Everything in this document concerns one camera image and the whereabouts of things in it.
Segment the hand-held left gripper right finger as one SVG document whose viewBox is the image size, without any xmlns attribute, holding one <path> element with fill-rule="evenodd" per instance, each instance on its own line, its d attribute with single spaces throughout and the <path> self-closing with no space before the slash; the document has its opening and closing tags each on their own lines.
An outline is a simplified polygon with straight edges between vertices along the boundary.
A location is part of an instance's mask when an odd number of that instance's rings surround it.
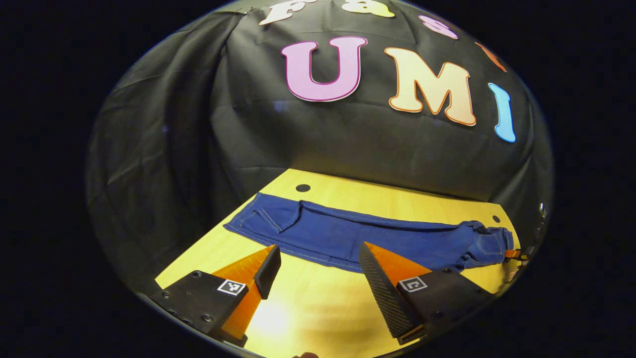
<svg viewBox="0 0 636 358">
<path fill-rule="evenodd" d="M 360 246 L 359 265 L 400 345 L 432 340 L 495 298 L 456 270 L 430 270 L 369 242 Z"/>
</svg>

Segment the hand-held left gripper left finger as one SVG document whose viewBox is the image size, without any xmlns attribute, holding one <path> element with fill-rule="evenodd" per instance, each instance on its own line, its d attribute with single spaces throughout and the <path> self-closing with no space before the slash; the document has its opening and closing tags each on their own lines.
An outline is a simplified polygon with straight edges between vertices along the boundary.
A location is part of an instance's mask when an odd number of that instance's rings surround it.
<svg viewBox="0 0 636 358">
<path fill-rule="evenodd" d="M 150 300 L 191 328 L 243 348 L 280 265 L 279 246 L 270 245 L 213 273 L 193 270 Z"/>
</svg>

